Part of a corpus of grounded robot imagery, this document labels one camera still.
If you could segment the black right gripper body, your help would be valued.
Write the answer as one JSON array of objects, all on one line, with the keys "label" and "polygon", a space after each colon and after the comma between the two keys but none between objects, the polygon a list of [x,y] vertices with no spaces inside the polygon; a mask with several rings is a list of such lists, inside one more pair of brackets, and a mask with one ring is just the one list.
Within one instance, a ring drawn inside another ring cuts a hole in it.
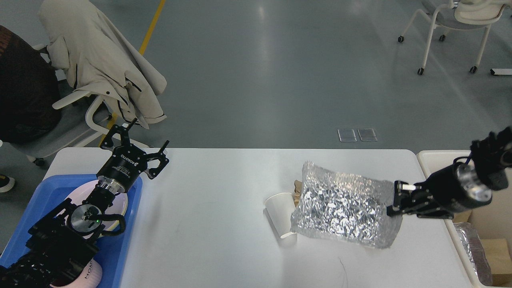
[{"label": "black right gripper body", "polygon": [[476,168],[456,162],[418,183],[428,193],[430,203],[416,210],[419,218],[453,219],[457,213],[486,206],[492,190],[478,177]]}]

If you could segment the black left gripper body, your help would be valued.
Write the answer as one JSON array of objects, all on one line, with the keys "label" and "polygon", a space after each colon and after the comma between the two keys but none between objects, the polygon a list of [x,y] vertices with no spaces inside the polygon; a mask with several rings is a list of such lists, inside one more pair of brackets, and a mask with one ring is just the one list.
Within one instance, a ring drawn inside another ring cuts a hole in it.
[{"label": "black left gripper body", "polygon": [[146,152],[135,145],[118,146],[96,174],[99,180],[113,180],[128,192],[139,175],[148,167]]}]

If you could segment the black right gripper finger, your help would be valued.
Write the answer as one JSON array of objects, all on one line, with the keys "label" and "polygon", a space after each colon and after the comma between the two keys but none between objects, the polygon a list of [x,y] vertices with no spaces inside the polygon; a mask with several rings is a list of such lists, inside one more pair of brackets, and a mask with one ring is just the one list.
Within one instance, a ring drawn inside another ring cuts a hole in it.
[{"label": "black right gripper finger", "polygon": [[397,180],[394,188],[393,206],[417,206],[430,203],[430,194],[423,183],[408,184]]},{"label": "black right gripper finger", "polygon": [[395,196],[393,204],[386,208],[386,215],[394,217],[402,214],[415,214],[419,218],[442,218],[441,207],[432,196]]}]

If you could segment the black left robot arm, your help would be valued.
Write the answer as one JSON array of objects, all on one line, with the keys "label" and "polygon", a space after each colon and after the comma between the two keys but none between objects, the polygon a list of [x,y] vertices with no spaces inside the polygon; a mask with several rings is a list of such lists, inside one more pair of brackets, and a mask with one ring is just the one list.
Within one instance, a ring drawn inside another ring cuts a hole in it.
[{"label": "black left robot arm", "polygon": [[1,267],[2,288],[71,284],[83,271],[88,278],[92,276],[90,265],[99,251],[97,239],[126,230],[125,217],[106,210],[118,195],[130,190],[141,173],[153,179],[169,162],[164,153],[169,141],[158,152],[148,154],[130,142],[132,126],[133,122],[114,125],[107,133],[101,148],[112,155],[98,171],[94,188],[81,204],[66,198],[29,228],[28,253],[11,266]]}]

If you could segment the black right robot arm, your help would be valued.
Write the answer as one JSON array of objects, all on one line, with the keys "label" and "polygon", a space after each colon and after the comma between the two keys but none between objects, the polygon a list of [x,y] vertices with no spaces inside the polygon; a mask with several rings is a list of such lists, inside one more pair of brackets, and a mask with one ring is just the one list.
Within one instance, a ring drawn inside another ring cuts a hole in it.
[{"label": "black right robot arm", "polygon": [[511,167],[511,127],[474,140],[468,156],[432,173],[424,182],[395,181],[390,217],[415,214],[419,218],[453,219],[457,213],[486,206],[494,191],[508,188],[505,169]]}]

